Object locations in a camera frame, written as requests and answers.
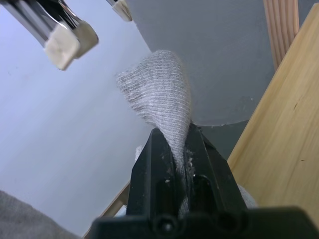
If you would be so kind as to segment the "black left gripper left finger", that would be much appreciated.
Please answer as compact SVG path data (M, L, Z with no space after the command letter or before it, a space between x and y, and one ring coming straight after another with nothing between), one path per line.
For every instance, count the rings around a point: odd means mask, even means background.
M133 166L126 215L177 217L184 196L170 146L155 128Z

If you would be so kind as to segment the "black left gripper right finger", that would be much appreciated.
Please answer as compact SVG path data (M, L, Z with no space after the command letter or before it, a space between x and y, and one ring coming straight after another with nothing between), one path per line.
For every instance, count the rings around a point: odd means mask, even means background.
M191 124L184 147L191 212L239 212L247 206L227 161Z

